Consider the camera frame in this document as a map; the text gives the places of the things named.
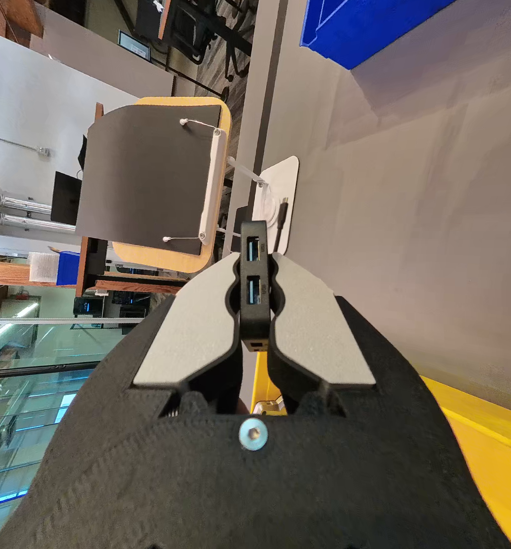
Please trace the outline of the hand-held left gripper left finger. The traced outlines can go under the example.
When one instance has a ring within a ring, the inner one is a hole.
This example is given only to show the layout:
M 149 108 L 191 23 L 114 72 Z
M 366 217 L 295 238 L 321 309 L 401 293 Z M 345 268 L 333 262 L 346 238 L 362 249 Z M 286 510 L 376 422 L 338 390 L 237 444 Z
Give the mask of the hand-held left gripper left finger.
M 153 414 L 204 402 L 216 414 L 238 410 L 243 379 L 238 253 L 186 284 L 133 333 L 133 401 Z

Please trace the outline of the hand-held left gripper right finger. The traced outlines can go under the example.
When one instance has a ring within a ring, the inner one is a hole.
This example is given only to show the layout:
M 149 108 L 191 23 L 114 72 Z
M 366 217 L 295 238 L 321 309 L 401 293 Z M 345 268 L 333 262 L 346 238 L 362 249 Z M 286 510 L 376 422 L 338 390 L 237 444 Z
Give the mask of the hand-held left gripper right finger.
M 287 414 L 308 394 L 328 403 L 343 391 L 374 389 L 376 379 L 334 291 L 280 253 L 270 263 L 268 374 Z

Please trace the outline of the black usb hub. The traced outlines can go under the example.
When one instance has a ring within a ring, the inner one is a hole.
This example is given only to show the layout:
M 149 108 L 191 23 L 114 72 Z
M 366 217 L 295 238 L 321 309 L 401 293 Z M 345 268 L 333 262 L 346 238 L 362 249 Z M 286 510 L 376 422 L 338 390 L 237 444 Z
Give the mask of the black usb hub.
M 265 353 L 269 347 L 271 307 L 269 254 L 265 221 L 241 226 L 239 255 L 239 333 L 248 351 Z

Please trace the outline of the blue plastic bin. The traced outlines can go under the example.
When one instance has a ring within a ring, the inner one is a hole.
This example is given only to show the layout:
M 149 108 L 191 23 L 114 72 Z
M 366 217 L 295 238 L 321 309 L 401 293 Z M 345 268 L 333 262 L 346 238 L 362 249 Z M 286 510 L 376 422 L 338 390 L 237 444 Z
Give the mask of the blue plastic bin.
M 300 46 L 354 69 L 453 1 L 307 1 Z

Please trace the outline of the small blue box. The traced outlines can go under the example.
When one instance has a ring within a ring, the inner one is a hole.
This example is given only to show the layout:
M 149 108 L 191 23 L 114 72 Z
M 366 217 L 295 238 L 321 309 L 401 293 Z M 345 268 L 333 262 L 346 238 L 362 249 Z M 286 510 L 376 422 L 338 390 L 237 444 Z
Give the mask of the small blue box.
M 78 282 L 80 254 L 72 251 L 59 253 L 57 287 L 75 287 Z

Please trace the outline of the black flat panel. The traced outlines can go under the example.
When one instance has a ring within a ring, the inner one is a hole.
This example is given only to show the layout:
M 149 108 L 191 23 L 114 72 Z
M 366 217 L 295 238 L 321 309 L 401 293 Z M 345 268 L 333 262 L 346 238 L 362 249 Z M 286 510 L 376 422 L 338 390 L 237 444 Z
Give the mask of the black flat panel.
M 221 105 L 129 105 L 87 132 L 75 232 L 199 256 Z

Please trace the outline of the white foam block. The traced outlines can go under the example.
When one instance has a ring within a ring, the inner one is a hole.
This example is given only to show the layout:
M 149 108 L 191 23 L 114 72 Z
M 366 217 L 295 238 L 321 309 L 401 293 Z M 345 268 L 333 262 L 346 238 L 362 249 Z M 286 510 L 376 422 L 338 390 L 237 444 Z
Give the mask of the white foam block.
M 56 285 L 59 260 L 60 255 L 57 252 L 29 252 L 29 281 Z

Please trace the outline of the black monitor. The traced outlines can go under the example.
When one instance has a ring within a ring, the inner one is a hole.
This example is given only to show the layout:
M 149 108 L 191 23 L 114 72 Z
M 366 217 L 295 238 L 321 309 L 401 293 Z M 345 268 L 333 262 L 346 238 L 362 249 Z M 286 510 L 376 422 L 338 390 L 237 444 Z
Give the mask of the black monitor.
M 50 219 L 52 222 L 76 225 L 82 181 L 77 177 L 56 171 Z

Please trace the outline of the wooden beam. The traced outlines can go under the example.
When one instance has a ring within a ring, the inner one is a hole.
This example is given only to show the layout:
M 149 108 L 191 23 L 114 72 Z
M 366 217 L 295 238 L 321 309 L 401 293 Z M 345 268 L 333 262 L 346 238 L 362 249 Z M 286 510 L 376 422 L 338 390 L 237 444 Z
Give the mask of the wooden beam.
M 53 282 L 31 281 L 29 264 L 14 264 L 8 262 L 0 262 L 0 285 L 56 287 L 56 284 Z

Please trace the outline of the cluster of silver metal pipes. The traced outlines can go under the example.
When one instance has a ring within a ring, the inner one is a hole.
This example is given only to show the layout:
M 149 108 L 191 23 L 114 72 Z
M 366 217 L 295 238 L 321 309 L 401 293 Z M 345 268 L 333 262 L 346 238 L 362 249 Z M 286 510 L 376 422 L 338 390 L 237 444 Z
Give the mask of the cluster of silver metal pipes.
M 0 194 L 0 225 L 47 232 L 75 233 L 73 224 L 51 220 L 52 207 L 33 200 Z

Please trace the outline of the yellow plastic bin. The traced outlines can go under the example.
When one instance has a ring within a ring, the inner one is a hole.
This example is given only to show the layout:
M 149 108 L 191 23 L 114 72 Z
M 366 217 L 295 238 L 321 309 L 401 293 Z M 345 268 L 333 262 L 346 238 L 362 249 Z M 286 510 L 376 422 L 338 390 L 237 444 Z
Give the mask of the yellow plastic bin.
M 296 412 L 254 415 L 257 482 L 284 493 L 287 545 L 510 548 L 511 411 L 366 353 L 375 385 L 317 381 Z

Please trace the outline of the black office chair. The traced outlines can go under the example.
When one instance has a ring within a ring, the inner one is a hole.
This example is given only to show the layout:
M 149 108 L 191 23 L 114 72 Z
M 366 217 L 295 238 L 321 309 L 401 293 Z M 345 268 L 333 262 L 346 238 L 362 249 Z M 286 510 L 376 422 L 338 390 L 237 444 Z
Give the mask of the black office chair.
M 253 1 L 226 1 L 235 11 L 235 24 L 230 27 L 224 16 L 218 15 L 217 1 L 171 1 L 163 31 L 163 41 L 168 41 L 195 65 L 201 65 L 211 43 L 221 38 L 225 43 L 225 79 L 232 82 L 234 76 L 245 79 L 250 62 L 239 68 L 237 51 L 250 58 L 252 44 L 246 35 L 254 30 L 254 24 L 244 27 L 246 18 L 254 15 L 257 5 Z

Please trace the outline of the brown wooden desk frame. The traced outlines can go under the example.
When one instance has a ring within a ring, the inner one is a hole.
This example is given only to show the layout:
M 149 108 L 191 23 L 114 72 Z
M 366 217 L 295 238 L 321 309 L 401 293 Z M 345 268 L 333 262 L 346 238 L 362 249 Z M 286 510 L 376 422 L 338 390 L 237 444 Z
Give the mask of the brown wooden desk frame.
M 175 295 L 188 281 L 184 279 L 105 271 L 108 242 L 82 237 L 76 297 L 87 290 Z

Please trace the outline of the white panel bracket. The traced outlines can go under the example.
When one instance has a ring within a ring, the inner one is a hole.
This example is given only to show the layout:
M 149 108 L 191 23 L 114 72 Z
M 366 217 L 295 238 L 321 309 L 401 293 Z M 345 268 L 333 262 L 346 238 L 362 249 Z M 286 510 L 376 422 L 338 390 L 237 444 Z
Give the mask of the white panel bracket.
M 210 245 L 211 237 L 215 234 L 217 225 L 215 218 L 219 210 L 226 153 L 227 133 L 223 129 L 215 127 L 211 136 L 209 172 L 198 230 L 198 238 L 204 246 Z

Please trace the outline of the framed wall picture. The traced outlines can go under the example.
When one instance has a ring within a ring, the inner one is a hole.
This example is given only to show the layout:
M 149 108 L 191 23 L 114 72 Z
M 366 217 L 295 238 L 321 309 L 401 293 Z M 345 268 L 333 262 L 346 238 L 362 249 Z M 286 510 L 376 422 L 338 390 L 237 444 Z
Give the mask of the framed wall picture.
M 151 62 L 150 46 L 145 45 L 143 42 L 133 38 L 126 32 L 119 30 L 117 43 L 122 49 L 133 53 L 135 56 L 149 63 Z

